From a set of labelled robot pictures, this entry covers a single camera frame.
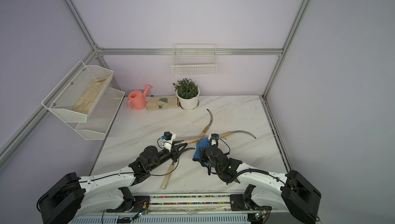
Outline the sickle with wooden handle middle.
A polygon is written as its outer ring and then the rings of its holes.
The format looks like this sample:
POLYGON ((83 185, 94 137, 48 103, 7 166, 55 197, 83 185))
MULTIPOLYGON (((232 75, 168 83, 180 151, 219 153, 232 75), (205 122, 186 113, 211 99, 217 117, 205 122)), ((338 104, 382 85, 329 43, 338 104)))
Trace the sickle with wooden handle middle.
POLYGON ((200 140, 202 140, 204 138, 208 138, 208 136, 205 135, 205 136, 202 136, 202 137, 197 137, 197 138, 194 138, 194 139, 183 141, 182 143, 185 143, 185 144, 189 145, 189 144, 197 143, 198 141, 200 141, 200 140))

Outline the blue fluffy rag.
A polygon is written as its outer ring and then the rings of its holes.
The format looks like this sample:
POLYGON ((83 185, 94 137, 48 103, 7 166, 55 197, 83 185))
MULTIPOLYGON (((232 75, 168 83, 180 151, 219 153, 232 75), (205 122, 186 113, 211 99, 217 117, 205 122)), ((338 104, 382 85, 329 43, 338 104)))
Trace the blue fluffy rag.
POLYGON ((196 143, 195 153, 192 157, 192 161, 199 162, 203 167, 209 167, 207 158, 205 156, 205 151, 209 147, 209 139, 203 138, 196 143))

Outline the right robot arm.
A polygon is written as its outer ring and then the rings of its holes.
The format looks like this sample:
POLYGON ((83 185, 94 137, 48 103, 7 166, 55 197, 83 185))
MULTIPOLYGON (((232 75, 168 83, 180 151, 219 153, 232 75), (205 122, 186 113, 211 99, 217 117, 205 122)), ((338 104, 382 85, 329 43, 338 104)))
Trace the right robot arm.
POLYGON ((295 170, 273 173, 252 167, 240 160, 229 158, 216 145, 197 149, 198 161, 209 170, 214 169, 219 179, 226 184, 247 184, 244 204, 250 209, 262 206, 253 190, 268 191, 281 197, 276 202, 286 207, 290 214, 304 224, 315 224, 321 202, 320 191, 301 173, 295 170))

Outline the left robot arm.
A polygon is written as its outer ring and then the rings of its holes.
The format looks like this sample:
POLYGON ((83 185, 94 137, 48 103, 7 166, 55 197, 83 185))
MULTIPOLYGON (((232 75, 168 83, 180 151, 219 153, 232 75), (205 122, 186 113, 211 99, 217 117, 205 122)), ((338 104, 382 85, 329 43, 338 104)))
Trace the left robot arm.
POLYGON ((67 224, 75 217, 99 210, 127 212, 136 204, 130 187, 144 182, 167 161, 177 162, 187 143, 165 143, 162 150, 148 146, 128 166, 110 173, 79 177, 63 176, 37 201, 45 224, 67 224))

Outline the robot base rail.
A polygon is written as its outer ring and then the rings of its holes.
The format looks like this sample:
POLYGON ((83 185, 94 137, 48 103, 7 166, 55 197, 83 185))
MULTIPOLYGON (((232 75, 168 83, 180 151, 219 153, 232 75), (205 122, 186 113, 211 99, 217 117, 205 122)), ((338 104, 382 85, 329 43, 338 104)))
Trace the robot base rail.
POLYGON ((70 220, 71 224, 297 224, 288 211, 264 206, 248 210, 230 194, 136 196, 130 212, 101 210, 70 220))

